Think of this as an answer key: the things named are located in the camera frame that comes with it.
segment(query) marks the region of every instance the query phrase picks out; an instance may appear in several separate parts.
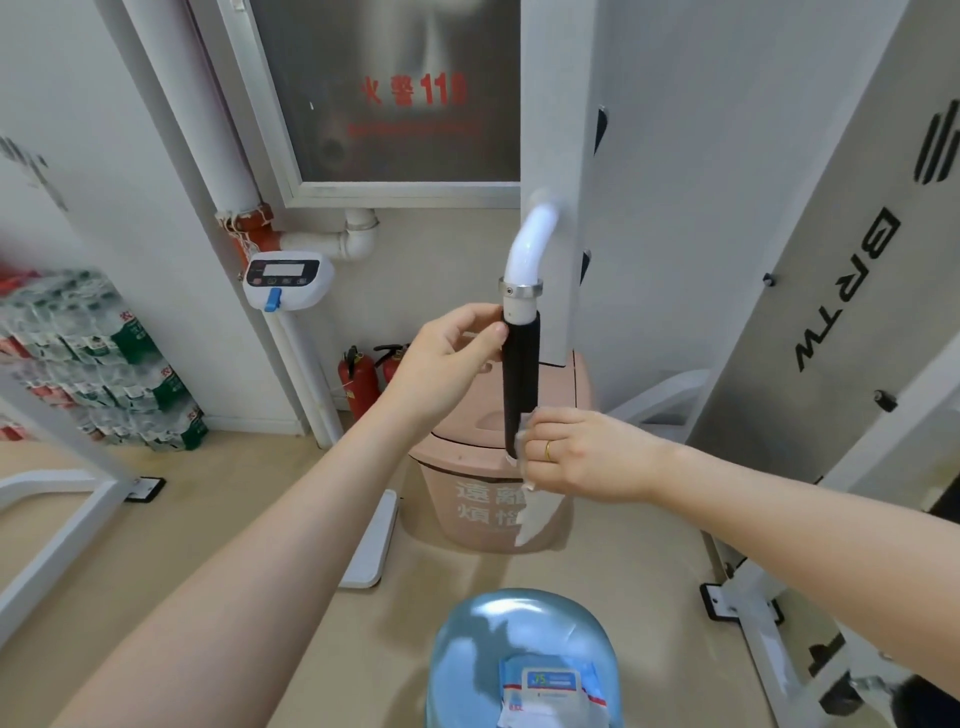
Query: pink trash can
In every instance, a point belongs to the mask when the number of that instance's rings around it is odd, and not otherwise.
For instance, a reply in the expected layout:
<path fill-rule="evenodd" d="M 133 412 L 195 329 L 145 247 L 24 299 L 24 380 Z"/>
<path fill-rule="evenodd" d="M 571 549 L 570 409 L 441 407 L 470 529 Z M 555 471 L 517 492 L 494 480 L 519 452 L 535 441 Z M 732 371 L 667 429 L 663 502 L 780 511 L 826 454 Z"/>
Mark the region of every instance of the pink trash can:
<path fill-rule="evenodd" d="M 592 408 L 587 366 L 572 352 L 566 366 L 540 364 L 540 404 Z M 479 375 L 457 408 L 412 450 L 420 463 L 445 536 L 477 551 L 524 553 L 549 548 L 570 522 L 565 498 L 550 523 L 531 541 L 515 546 L 524 506 L 519 468 L 504 449 L 503 370 L 494 364 Z"/>

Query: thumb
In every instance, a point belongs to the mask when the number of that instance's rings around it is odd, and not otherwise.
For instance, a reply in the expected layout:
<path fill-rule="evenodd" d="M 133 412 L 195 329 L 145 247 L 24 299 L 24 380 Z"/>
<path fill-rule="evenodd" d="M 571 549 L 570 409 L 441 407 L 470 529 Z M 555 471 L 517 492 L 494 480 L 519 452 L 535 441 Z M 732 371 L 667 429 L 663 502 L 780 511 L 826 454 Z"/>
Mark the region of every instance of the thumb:
<path fill-rule="evenodd" d="M 463 347 L 454 356 L 463 362 L 472 373 L 480 371 L 485 362 L 493 359 L 507 340 L 507 325 L 502 321 L 490 324 L 478 333 L 473 341 Z"/>

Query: digital scale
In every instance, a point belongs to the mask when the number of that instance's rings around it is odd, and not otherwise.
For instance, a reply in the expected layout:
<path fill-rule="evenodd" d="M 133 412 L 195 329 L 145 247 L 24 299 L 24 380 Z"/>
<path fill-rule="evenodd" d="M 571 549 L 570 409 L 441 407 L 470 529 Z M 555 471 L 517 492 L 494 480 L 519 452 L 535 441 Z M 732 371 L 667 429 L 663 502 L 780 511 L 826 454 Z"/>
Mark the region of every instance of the digital scale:
<path fill-rule="evenodd" d="M 313 399 L 313 402 L 301 404 L 304 409 L 313 404 L 320 411 L 325 431 L 318 431 L 318 426 L 313 426 L 313 430 L 317 444 L 323 449 L 330 449 L 336 444 L 344 431 L 320 368 L 320 359 L 309 335 L 292 312 L 319 303 L 330 290 L 334 273 L 333 264 L 319 253 L 274 251 L 255 254 L 243 280 L 244 293 L 250 304 L 266 314 L 276 316 L 286 333 L 290 349 Z M 340 581 L 341 588 L 368 589 L 380 580 L 394 531 L 396 508 L 396 491 L 385 491 Z"/>

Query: hand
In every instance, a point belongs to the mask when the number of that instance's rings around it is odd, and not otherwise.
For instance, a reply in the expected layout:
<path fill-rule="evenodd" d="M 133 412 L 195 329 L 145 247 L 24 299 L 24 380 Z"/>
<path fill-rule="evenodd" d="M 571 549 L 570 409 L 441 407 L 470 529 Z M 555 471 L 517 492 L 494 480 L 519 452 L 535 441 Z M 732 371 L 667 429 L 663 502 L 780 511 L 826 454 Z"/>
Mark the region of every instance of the hand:
<path fill-rule="evenodd" d="M 572 407 L 537 409 L 523 441 L 528 480 L 546 491 L 614 502 L 651 499 L 675 447 L 639 427 Z"/>
<path fill-rule="evenodd" d="M 424 324 L 381 401 L 412 418 L 416 434 L 425 437 L 457 406 L 473 378 L 499 360 L 507 340 L 500 316 L 495 303 L 468 303 Z"/>

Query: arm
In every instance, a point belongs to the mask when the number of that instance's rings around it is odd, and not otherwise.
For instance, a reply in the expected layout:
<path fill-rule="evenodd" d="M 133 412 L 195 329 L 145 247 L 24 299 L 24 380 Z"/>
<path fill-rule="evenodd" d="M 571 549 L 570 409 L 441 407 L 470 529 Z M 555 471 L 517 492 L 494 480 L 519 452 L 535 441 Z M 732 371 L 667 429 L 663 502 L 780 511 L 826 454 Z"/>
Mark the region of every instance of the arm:
<path fill-rule="evenodd" d="M 673 511 L 960 696 L 960 526 L 741 468 L 597 413 L 538 411 L 525 439 L 527 476 L 545 489 Z"/>
<path fill-rule="evenodd" d="M 499 318 L 473 304 L 425 325 L 377 404 L 167 597 L 55 725 L 265 726 L 400 459 L 498 355 Z"/>

